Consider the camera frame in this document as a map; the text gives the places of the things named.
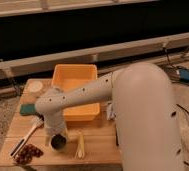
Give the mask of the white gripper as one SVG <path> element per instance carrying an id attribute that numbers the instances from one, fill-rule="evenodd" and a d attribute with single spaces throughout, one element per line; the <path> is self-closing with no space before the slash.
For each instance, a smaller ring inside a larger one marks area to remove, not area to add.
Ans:
<path id="1" fill-rule="evenodd" d="M 62 112 L 45 115 L 44 128 L 46 131 L 46 146 L 50 145 L 50 141 L 55 135 L 61 135 L 63 138 L 68 139 L 67 125 Z"/>

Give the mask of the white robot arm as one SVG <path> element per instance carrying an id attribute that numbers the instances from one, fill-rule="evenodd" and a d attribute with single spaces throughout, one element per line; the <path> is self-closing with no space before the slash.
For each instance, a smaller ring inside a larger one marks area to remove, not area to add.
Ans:
<path id="1" fill-rule="evenodd" d="M 184 171 L 171 80 L 157 65 L 135 63 L 77 89 L 50 88 L 35 103 L 46 133 L 58 134 L 68 107 L 110 100 L 123 171 Z"/>

